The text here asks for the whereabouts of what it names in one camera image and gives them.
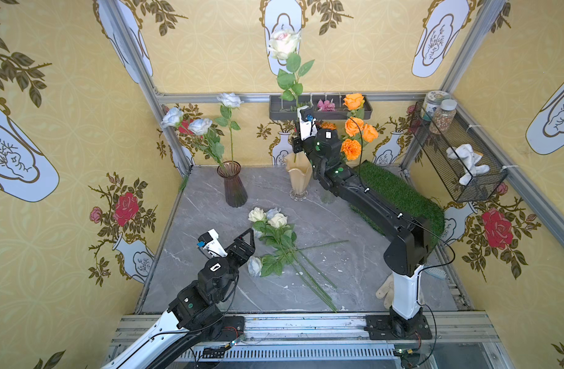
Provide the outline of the orange marigold flower stem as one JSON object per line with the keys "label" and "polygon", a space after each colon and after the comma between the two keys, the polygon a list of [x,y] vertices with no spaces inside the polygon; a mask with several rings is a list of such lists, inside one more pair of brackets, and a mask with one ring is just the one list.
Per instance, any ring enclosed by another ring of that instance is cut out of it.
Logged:
{"label": "orange marigold flower stem", "polygon": [[320,125],[322,129],[337,130],[337,126],[330,122],[324,122]]}

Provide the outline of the small orange marigold stem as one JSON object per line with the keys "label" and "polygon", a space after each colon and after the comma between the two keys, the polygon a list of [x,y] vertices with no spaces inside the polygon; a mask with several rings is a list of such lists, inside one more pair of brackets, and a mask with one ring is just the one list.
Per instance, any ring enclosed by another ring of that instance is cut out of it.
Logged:
{"label": "small orange marigold stem", "polygon": [[362,154],[361,141],[350,138],[343,140],[340,152],[345,158],[345,161],[357,160]]}

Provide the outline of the orange rose stem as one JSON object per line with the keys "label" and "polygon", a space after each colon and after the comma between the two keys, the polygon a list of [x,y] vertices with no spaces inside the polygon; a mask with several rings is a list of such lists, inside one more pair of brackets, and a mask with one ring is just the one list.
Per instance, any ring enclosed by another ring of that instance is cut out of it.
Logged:
{"label": "orange rose stem", "polygon": [[378,131],[375,127],[365,124],[361,130],[361,146],[364,149],[368,144],[372,143],[379,137]]}
{"label": "orange rose stem", "polygon": [[348,118],[348,120],[346,120],[344,129],[349,137],[354,137],[363,134],[364,126],[365,124],[362,119],[357,117],[350,117]]}
{"label": "orange rose stem", "polygon": [[344,106],[348,109],[349,118],[364,119],[365,97],[360,93],[348,94],[344,97]]}

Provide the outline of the white rose top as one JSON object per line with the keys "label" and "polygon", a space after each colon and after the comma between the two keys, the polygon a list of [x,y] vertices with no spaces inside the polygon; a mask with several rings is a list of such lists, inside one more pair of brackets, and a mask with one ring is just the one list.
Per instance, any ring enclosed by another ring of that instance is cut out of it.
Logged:
{"label": "white rose top", "polygon": [[279,208],[272,208],[272,209],[268,210],[266,212],[267,220],[270,220],[271,218],[275,217],[279,213],[280,213]]}

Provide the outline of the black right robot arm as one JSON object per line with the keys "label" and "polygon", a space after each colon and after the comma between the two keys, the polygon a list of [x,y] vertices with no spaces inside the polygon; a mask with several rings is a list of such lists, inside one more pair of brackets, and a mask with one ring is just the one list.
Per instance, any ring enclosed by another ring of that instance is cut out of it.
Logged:
{"label": "black right robot arm", "polygon": [[387,315],[368,315],[364,330],[375,340],[430,340],[436,336],[420,303],[420,276],[434,235],[426,218],[414,218],[367,187],[360,175],[340,160],[335,130],[293,139],[293,151],[305,153],[314,179],[368,217],[390,242],[383,259],[392,270],[394,300]]}

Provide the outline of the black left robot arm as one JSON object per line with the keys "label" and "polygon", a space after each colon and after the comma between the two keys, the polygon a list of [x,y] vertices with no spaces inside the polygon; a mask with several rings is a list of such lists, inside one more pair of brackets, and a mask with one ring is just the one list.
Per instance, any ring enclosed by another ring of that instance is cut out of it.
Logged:
{"label": "black left robot arm", "polygon": [[219,304],[234,301],[240,269],[255,252],[254,230],[247,229],[225,248],[212,229],[199,236],[197,247],[207,258],[197,278],[106,368],[166,368],[196,344],[220,334],[226,313]]}

